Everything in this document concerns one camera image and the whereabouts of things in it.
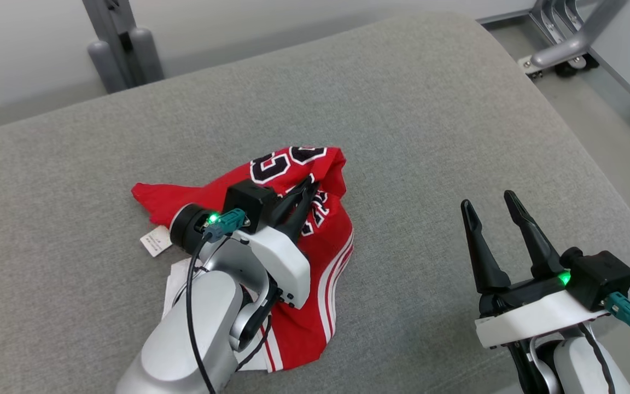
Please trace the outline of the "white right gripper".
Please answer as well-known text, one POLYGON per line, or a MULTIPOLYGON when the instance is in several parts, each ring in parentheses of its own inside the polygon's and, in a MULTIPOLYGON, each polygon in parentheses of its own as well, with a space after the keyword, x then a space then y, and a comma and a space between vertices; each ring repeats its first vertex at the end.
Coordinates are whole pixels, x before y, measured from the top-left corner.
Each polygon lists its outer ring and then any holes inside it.
POLYGON ((476 291, 480 294, 480 317, 475 320, 475 326, 481 346, 486 349, 505 346, 606 316, 603 308, 590 311, 565 289, 570 275, 561 274, 564 268, 557 250, 517 194, 505 190, 504 200, 532 260, 532 277, 544 280, 525 280, 511 285, 508 274, 500 269, 485 242, 482 222, 473 205, 470 200, 462 201, 470 263, 476 291))

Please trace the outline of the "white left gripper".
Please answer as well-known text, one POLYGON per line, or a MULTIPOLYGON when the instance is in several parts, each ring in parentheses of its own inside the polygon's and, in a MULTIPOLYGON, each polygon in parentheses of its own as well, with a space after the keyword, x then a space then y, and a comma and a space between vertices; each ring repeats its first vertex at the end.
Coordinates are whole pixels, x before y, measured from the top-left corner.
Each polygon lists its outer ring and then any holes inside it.
POLYGON ((283 290, 287 304, 293 304, 298 310, 310 296, 310 263, 293 241, 313 233, 308 217, 317 193, 317 182, 306 177, 277 200, 276 219, 291 216, 291 239, 270 226, 264 226, 255 234, 245 230, 236 230, 233 234, 238 240, 248 241, 247 247, 283 290))

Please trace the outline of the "red jersey striped trim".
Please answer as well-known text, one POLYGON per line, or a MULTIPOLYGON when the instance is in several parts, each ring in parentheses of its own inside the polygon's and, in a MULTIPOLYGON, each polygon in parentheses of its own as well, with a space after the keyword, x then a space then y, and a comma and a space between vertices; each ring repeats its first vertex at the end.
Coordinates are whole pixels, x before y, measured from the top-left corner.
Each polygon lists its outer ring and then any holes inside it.
POLYGON ((287 147, 253 159, 202 187, 137 183, 131 190, 150 221, 168 227, 186 204, 219 210, 228 187, 245 179, 270 187, 280 197, 306 179, 317 183, 297 242, 311 267, 308 300, 300 309, 283 303, 275 307, 266 345, 247 363, 246 370, 272 373, 317 361, 335 334, 336 284, 353 251, 352 221, 342 206, 347 191, 343 181, 346 162, 338 147, 287 147))

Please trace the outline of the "grey metal wheeled frame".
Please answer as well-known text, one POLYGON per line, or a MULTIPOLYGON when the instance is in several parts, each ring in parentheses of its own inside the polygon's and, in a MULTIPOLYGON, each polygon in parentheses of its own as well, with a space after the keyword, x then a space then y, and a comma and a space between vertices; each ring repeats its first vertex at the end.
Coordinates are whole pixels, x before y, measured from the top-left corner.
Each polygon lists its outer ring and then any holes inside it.
POLYGON ((517 60, 528 78, 536 80, 553 69, 562 78, 598 67, 593 42, 628 0, 597 0, 588 16, 580 15, 579 0, 536 0, 528 13, 549 47, 517 60))

